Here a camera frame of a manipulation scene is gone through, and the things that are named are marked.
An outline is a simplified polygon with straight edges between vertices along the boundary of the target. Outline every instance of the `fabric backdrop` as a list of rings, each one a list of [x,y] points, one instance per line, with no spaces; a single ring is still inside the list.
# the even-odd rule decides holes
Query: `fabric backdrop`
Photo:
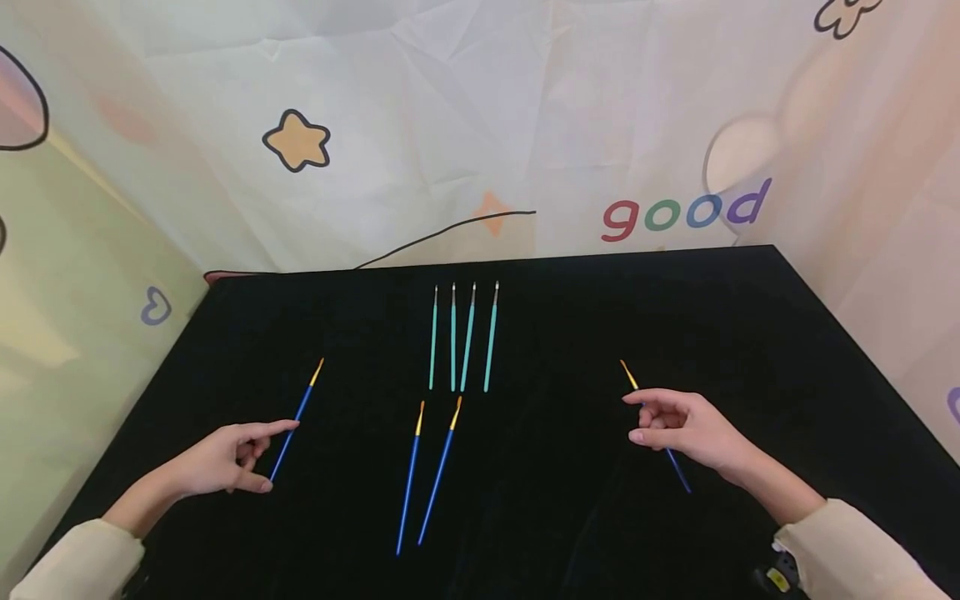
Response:
[[[774,243],[960,460],[958,25],[953,0],[0,4],[0,475],[30,477],[0,587],[213,270]]]

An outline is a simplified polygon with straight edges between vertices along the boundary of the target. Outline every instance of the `sleeve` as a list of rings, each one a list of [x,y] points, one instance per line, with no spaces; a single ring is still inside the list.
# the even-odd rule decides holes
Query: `sleeve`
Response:
[[[777,532],[812,600],[949,600],[906,550],[842,500]]]
[[[27,573],[11,600],[107,600],[120,590],[143,558],[143,545],[129,532],[95,519],[66,533]]]

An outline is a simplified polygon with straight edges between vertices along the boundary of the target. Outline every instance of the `yellow star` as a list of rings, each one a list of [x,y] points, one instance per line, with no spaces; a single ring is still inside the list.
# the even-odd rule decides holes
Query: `yellow star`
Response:
[[[306,165],[325,167],[330,162],[324,144],[330,130],[313,125],[294,108],[283,111],[280,125],[263,134],[263,145],[280,157],[291,173],[299,173]]]

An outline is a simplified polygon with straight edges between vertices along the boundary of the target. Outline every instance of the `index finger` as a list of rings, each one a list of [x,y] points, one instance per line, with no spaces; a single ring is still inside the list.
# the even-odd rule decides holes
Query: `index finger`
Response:
[[[242,443],[258,438],[269,438],[278,433],[296,429],[298,425],[300,425],[298,420],[291,419],[275,420],[270,423],[243,423],[237,425],[237,431],[240,434],[237,442]]]
[[[656,402],[662,407],[671,408],[677,412],[686,413],[693,407],[693,394],[687,392],[677,392],[676,390],[666,390],[663,388],[650,388],[647,390],[636,390],[623,397],[627,404],[645,404],[647,402]]]

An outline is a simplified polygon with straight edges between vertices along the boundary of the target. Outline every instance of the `brush handle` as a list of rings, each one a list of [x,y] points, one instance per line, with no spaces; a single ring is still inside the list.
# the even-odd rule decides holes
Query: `brush handle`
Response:
[[[496,304],[493,305],[493,312],[490,315],[490,340],[487,342],[487,372],[483,377],[484,394],[490,389],[490,364],[493,360],[493,334],[496,331]]]
[[[396,555],[400,556],[400,546],[403,544],[403,528],[407,524],[407,507],[410,506],[410,489],[414,483],[414,466],[417,464],[417,446],[420,445],[420,436],[414,436],[414,451],[410,455],[410,472],[407,473],[407,491],[403,495],[403,514],[400,516],[400,534],[396,537]]]
[[[433,480],[433,491],[430,493],[430,502],[426,505],[426,514],[423,515],[423,525],[420,528],[420,538],[417,545],[423,543],[423,535],[426,534],[426,524],[430,520],[430,513],[433,511],[433,501],[437,498],[437,488],[440,487],[440,477],[444,474],[444,465],[446,464],[446,453],[450,450],[450,441],[453,440],[453,430],[446,433],[446,443],[444,444],[444,453],[440,457],[440,466],[437,467],[437,478]]]
[[[297,415],[294,417],[294,420],[300,420],[300,415],[303,414],[303,409],[306,408],[306,401],[310,399],[310,393],[313,392],[313,386],[309,386],[306,389],[306,392],[303,393],[303,399],[300,401],[300,408],[297,409]],[[280,469],[280,463],[283,462],[283,455],[287,453],[287,446],[290,445],[290,440],[294,437],[294,430],[291,429],[287,432],[287,439],[283,441],[283,447],[280,449],[280,455],[276,457],[276,464],[274,465],[274,471],[270,473],[270,480],[273,481],[276,477],[276,472]]]
[[[450,392],[457,391],[457,305],[450,307]]]
[[[673,463],[673,469],[677,471],[677,476],[680,477],[680,483],[684,484],[686,492],[693,493],[693,490],[690,489],[690,484],[686,483],[684,470],[680,468],[680,463],[677,462],[677,458],[673,455],[673,452],[670,451],[670,448],[666,448],[666,455],[670,457],[670,462]]]
[[[430,333],[430,383],[429,388],[433,389],[433,366],[437,362],[437,303],[433,303],[433,329]]]
[[[470,303],[470,313],[467,317],[467,347],[464,348],[464,367],[460,371],[460,393],[467,386],[467,363],[470,360],[470,340],[473,339],[473,303]]]

